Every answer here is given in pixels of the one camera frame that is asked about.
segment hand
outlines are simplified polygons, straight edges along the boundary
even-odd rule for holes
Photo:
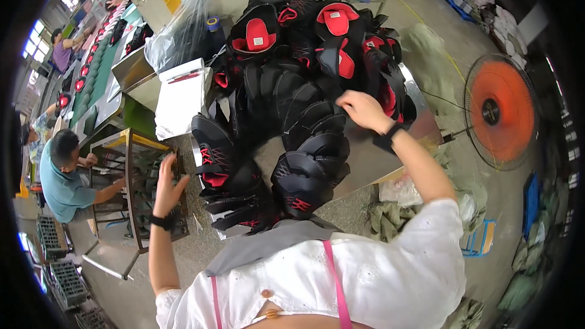
[[[395,123],[384,114],[382,106],[374,97],[361,91],[347,90],[335,103],[343,108],[356,124],[372,129],[380,135],[387,133]]]
[[[177,205],[181,193],[185,189],[187,183],[189,183],[189,175],[184,176],[179,180],[177,186],[172,185],[172,165],[177,160],[175,154],[169,154],[165,157],[163,162],[160,164],[160,170],[158,172],[158,183],[156,186],[156,200],[154,202],[153,215],[165,218]]]
[[[93,165],[98,164],[98,157],[95,154],[89,153],[87,157],[85,157],[85,167],[91,168]]]
[[[111,7],[117,7],[122,4],[122,2],[124,2],[124,0],[108,0],[106,4],[109,4],[108,9],[110,9]]]
[[[120,178],[117,181],[113,182],[113,185],[121,190],[122,188],[126,187],[126,178]]]

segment fan cord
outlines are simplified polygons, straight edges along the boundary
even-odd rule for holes
[[[445,101],[445,102],[447,102],[447,103],[451,103],[452,105],[456,106],[457,108],[461,108],[461,109],[462,109],[462,110],[464,110],[464,111],[467,111],[467,112],[469,112],[469,113],[473,113],[473,112],[471,112],[470,110],[468,110],[467,108],[464,108],[464,107],[462,107],[462,106],[459,106],[458,104],[456,104],[456,103],[453,103],[453,102],[451,102],[451,101],[449,101],[449,100],[447,100],[447,99],[445,99],[445,98],[443,98],[443,97],[436,96],[436,95],[434,95],[434,94],[431,94],[431,93],[429,93],[428,91],[424,91],[424,90],[422,90],[422,89],[421,89],[420,91],[421,91],[421,92],[423,92],[423,93],[425,93],[425,94],[428,94],[428,95],[430,95],[430,96],[433,96],[433,97],[435,97],[435,98],[438,98],[438,99],[444,100],[444,101]]]

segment electric fan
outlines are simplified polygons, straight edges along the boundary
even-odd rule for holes
[[[473,63],[463,92],[465,129],[479,156],[492,168],[520,166],[536,140],[538,114],[528,75],[507,55],[489,54]]]

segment cap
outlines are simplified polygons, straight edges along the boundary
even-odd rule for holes
[[[219,23],[219,18],[217,17],[209,17],[207,18],[207,29],[209,31],[217,31],[221,24]]]

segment white blouse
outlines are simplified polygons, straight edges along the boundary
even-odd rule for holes
[[[390,243],[334,232],[335,269],[352,321],[372,328],[441,328],[465,290],[457,203],[428,203]],[[323,244],[309,240],[217,277],[224,329],[240,329],[269,300],[280,314],[339,317]],[[272,296],[266,299],[263,290]],[[211,279],[199,273],[183,290],[156,297],[160,328],[216,329]]]

